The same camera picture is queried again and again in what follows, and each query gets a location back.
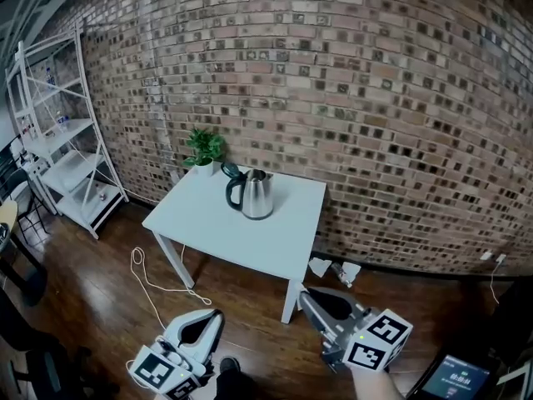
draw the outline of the white table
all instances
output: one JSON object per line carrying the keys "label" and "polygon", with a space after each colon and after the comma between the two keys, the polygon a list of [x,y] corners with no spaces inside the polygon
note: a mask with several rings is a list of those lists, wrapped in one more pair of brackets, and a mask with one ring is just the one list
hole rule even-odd
{"label": "white table", "polygon": [[192,169],[142,225],[153,232],[189,288],[194,281],[171,240],[230,263],[287,279],[281,321],[289,323],[296,305],[296,289],[306,276],[326,184],[275,173],[274,212],[267,219],[252,221],[227,205],[225,191],[229,180],[219,167],[208,178],[200,177]]}

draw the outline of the floor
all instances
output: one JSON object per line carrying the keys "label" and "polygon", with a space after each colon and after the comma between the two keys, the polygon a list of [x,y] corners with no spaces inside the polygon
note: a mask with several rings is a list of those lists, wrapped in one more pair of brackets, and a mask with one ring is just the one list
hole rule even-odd
{"label": "floor", "polygon": [[[36,307],[24,307],[17,288],[9,281],[6,291],[24,317],[35,327],[53,333],[69,349],[78,345],[93,350],[92,362],[121,387],[118,399],[152,399],[132,382],[125,363],[139,347],[161,333],[154,312],[138,281],[130,273],[135,247],[147,255],[153,283],[180,288],[177,275],[141,221],[148,210],[125,204],[103,228],[99,241],[66,217],[43,215],[47,235],[27,232],[28,242],[41,257],[49,275],[45,297]],[[290,325],[280,322],[286,283],[219,259],[186,249],[184,262],[197,280],[196,290],[213,301],[226,317],[225,331],[214,361],[237,357],[265,393],[275,399],[353,399],[350,378],[333,375],[318,357],[320,338],[303,314]],[[24,272],[19,256],[15,267]],[[333,278],[312,274],[308,286],[343,288]],[[495,283],[500,293],[508,283]],[[495,303],[488,283],[461,283],[391,275],[362,270],[352,289],[367,306],[390,308],[415,328],[402,354],[391,365],[391,375],[403,393],[418,380],[444,339],[464,324],[490,313]],[[150,289],[162,321],[203,307],[186,293],[161,293]],[[0,383],[10,399],[32,398],[22,382],[18,396],[6,376],[6,361],[14,358],[23,368],[21,354],[0,339]],[[193,394],[194,400],[213,399],[215,379]]]}

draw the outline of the electric kettle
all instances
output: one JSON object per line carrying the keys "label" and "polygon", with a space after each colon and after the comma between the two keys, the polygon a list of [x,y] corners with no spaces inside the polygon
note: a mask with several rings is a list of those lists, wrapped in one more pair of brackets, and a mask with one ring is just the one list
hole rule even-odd
{"label": "electric kettle", "polygon": [[[272,174],[259,169],[242,173],[236,164],[223,163],[222,171],[231,179],[226,186],[227,204],[253,220],[268,218],[274,210]],[[239,203],[232,201],[233,188],[240,187]]]}

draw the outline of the black chair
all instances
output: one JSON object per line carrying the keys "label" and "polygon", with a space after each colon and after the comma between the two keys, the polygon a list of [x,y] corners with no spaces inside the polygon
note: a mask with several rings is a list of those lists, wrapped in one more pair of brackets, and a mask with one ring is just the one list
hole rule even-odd
{"label": "black chair", "polygon": [[[44,224],[42,223],[41,215],[38,211],[40,207],[43,207],[45,209],[47,208],[46,206],[44,206],[41,199],[33,191],[32,184],[30,183],[30,180],[27,177],[26,171],[24,169],[17,169],[7,179],[6,184],[7,197],[12,200],[15,200],[18,204],[17,222],[18,226],[20,227],[20,230],[22,231],[22,236],[24,237],[24,241],[26,242],[26,244],[29,243],[27,242],[26,234],[24,232],[28,229],[33,228],[33,230],[37,234],[37,237],[39,237],[37,229],[35,229],[35,225],[37,225],[37,222],[34,223],[29,218],[29,215],[31,215],[33,212],[37,214],[42,229],[47,234],[47,230],[44,227]],[[22,219],[26,219],[30,224],[30,226],[26,227],[26,229],[22,228],[22,225],[20,223]]]}
{"label": "black chair", "polygon": [[[26,352],[27,373],[17,372],[10,363],[19,393],[19,381],[32,384],[37,400],[110,400],[118,393],[117,385],[85,371],[83,364],[91,355],[89,349],[80,347],[70,361],[65,347],[54,336],[27,324],[2,289],[0,315],[0,335],[14,349]],[[89,388],[92,394],[88,396],[84,388]]]}

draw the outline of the brick wall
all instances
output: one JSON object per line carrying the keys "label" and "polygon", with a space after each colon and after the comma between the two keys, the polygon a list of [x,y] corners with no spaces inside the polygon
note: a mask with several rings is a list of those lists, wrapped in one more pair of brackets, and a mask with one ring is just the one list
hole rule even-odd
{"label": "brick wall", "polygon": [[327,181],[316,248],[530,273],[531,0],[69,0],[126,188],[160,199],[193,126],[242,164]]}

